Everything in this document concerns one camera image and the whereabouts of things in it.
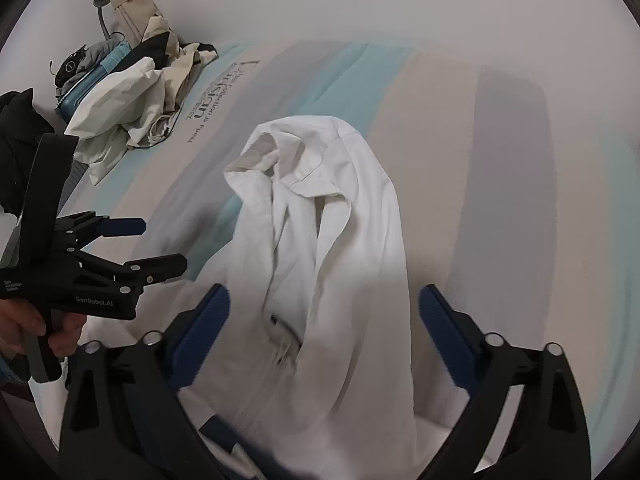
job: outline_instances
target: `white garment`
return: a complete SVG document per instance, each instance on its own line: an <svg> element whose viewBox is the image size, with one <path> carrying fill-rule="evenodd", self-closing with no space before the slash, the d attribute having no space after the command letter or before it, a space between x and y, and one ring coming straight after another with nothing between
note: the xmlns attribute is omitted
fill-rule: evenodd
<svg viewBox="0 0 640 480"><path fill-rule="evenodd" d="M122 72L111 73L81 101L65 133L80 137L75 160L89 165L89 178L100 182L120 161L127 147L148 148L171 133L180 103L215 51L199 52L199 43L180 47L161 16L148 21L143 41L169 32L168 65L156 70L143 57Z"/></svg>
<svg viewBox="0 0 640 480"><path fill-rule="evenodd" d="M388 176L347 123L307 116L258 126L225 177L242 199L232 241L196 282L148 288L136 320L91 320L83 339L130 344L223 283L229 318L179 394L194 425L219 413L301 475L415 480L447 432L414 414Z"/></svg>

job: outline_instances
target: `metal bolt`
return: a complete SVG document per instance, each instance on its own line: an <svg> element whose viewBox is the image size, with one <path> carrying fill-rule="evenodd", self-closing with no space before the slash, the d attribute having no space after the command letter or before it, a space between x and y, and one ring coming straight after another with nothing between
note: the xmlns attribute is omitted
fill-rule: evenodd
<svg viewBox="0 0 640 480"><path fill-rule="evenodd" d="M84 345L84 352L87 354L95 354L101 347L101 343L98 340L89 341Z"/></svg>
<svg viewBox="0 0 640 480"><path fill-rule="evenodd" d="M162 341L162 332L158 332L158 330L152 330L151 332L147 332L142 336L142 342L147 346L153 346Z"/></svg>
<svg viewBox="0 0 640 480"><path fill-rule="evenodd" d="M494 346L496 348L504 345L504 339L502 338L502 336L495 332L491 332L484 336L484 340L489 346Z"/></svg>
<svg viewBox="0 0 640 480"><path fill-rule="evenodd" d="M546 346L546 349L550 354L553 354L555 356L561 356L564 353L562 352L562 347L558 343L549 343Z"/></svg>

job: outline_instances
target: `striped bedsheet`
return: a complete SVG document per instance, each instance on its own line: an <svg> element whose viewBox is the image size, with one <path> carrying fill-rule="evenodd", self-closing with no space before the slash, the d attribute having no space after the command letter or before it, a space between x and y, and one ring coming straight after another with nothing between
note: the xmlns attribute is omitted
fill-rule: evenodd
<svg viewBox="0 0 640 480"><path fill-rule="evenodd" d="M598 463L639 415L637 157L622 135L551 120L550 106L532 82L410 48L236 44L206 67L168 140L130 151L96 187L84 178L63 212L145 218L142 237L90 249L121 262L181 252L194 278L232 237L241 203L222 169L254 127L344 119L396 187L412 298L436 283L486 332L531 348L559 342ZM466 399L417 316L412 329L416 409L453 425Z"/></svg>

